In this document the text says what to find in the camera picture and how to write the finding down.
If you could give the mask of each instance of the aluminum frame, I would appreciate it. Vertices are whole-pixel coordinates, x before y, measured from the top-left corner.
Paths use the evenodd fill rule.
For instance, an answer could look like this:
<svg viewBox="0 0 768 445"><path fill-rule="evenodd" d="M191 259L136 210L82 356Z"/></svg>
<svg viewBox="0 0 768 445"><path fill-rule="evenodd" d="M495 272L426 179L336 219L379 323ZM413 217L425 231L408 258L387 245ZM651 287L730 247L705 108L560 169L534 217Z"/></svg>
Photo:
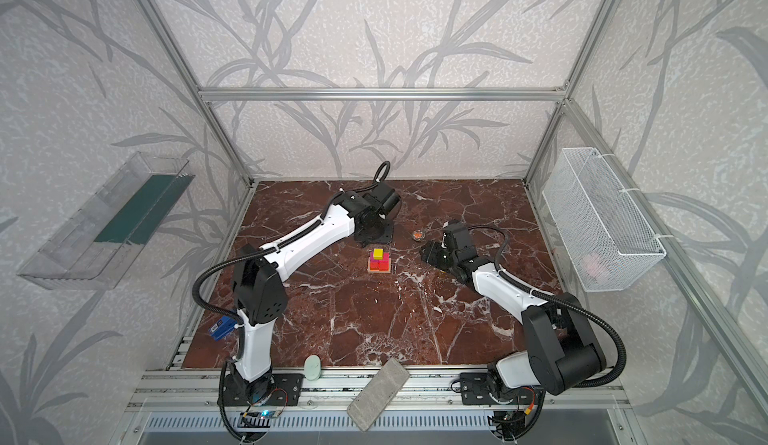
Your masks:
<svg viewBox="0 0 768 445"><path fill-rule="evenodd" d="M267 88L213 87L200 89L203 100L562 100L562 87L542 88Z"/></svg>
<svg viewBox="0 0 768 445"><path fill-rule="evenodd" d="M593 146L603 154L613 153L579 104L574 100L565 100L563 111L564 116L568 117L588 146ZM673 235L645 195L632 190L638 186L621 162L613 155L605 155L604 158L624 186L634 193L635 203L651 228L661 235ZM714 294L712 287L680 243L674 238L662 237L660 240L667 249L667 258L664 260L667 271L696 312L707 333L715 340L726 362L744 383L744 388L753 398L755 405L768 420L768 364L763 361L755 346L725 309L723 302Z"/></svg>
<svg viewBox="0 0 768 445"><path fill-rule="evenodd" d="M576 56L574 66L571 68L571 73L568 74L568 78L565 80L565 94L564 100L570 99L576 90L576 86L581 82L581 77L584 76L584 72L587 70L587 66L594 56L594 52L598 49L600 41L605 36L605 31L608 29L610 19L613 18L616 13L616 9L619 7L621 0L602 0L600 2L600 8L592 20L592 25L587 32L587 37L584 39L584 43L581 45L581 49ZM528 167L528 171L525 172L524 181L528 182L533 177L533 172L538 168L539 162L542 161L544 151L552 142L552 137L557 131L560 117L563 115L562 101L557 102L557 106L550 117L547 129L544 131L541 142L538 144L536 153L533 155L531 165Z"/></svg>
<svg viewBox="0 0 768 445"><path fill-rule="evenodd" d="M154 0L134 0L139 11L146 19L152 33L155 38L158 39L160 45L165 50L168 59L176 69L181 82L187 89L187 92L191 96L192 100L197 105L197 109L205 119L206 124L214 133L216 141L222 146L226 156L234 163L235 169L240 174L243 181L250 185L253 181L250 172L248 172L245 163L240 158L240 155L236 152L233 143L230 142L229 136L224 131L224 127L221 126L213 110L209 104L206 104L198 94L200 86L197 84L194 74L192 73L192 67L187 63L187 60L181 53L181 48L176 44L173 34L170 32L168 24L165 22L165 18L160 13L160 9Z"/></svg>
<svg viewBox="0 0 768 445"><path fill-rule="evenodd" d="M387 410L509 410L509 405L462 405L460 396L450 391L451 381L460 373L485 373L484 367L422 366L406 367L411 377ZM305 381L295 410L344 411L368 384L380 367L325 367L316 381ZM302 372L302 368L276 368L275 373ZM219 385L218 370L148 371L139 381L126 406L127 412L215 411ZM571 388L558 396L547 396L546 408L629 409L624 388L619 384L594 388ZM245 407L228 407L244 411Z"/></svg>

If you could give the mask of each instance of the green strip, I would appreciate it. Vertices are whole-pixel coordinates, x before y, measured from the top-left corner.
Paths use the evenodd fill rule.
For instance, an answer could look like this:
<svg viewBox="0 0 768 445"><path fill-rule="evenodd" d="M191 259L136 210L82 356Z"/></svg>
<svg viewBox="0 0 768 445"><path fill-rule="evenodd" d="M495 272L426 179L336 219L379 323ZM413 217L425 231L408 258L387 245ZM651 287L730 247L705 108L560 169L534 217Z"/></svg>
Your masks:
<svg viewBox="0 0 768 445"><path fill-rule="evenodd" d="M152 175L94 241L146 245L193 178Z"/></svg>

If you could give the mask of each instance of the metal vent grille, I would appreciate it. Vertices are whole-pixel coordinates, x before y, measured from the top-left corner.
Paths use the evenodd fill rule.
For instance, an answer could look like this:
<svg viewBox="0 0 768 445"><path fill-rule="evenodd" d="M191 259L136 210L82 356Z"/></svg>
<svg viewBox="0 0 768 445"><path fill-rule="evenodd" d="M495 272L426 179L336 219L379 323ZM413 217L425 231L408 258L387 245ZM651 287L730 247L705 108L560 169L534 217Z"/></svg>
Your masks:
<svg viewBox="0 0 768 445"><path fill-rule="evenodd" d="M385 411L370 431L487 431L486 411ZM228 413L233 426L238 413ZM357 427L345 411L287 411L278 418L259 420L270 432L354 432ZM146 432L213 432L224 425L218 412L152 412Z"/></svg>

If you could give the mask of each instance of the clear plastic tray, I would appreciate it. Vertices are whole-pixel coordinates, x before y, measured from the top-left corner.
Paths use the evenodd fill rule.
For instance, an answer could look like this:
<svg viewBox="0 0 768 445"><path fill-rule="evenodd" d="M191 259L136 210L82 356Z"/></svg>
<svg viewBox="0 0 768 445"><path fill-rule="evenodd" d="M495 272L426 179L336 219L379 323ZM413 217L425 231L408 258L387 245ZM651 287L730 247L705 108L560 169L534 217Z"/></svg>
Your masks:
<svg viewBox="0 0 768 445"><path fill-rule="evenodd" d="M29 258L18 274L48 289L110 290L138 257L191 175L183 173L189 160L134 153L112 178ZM153 179L152 190L146 186ZM133 217L122 220L124 207Z"/></svg>

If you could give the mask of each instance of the gray sponge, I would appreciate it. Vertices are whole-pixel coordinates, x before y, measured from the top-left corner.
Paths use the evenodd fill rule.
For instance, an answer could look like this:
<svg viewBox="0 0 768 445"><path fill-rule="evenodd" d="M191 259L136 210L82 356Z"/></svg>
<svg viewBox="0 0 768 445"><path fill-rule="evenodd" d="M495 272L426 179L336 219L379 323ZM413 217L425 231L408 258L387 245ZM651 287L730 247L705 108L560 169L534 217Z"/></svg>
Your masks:
<svg viewBox="0 0 768 445"><path fill-rule="evenodd" d="M346 408L346 413L360 431L365 432L373 425L410 376L410 373L393 358L390 358L379 373L373 376Z"/></svg>

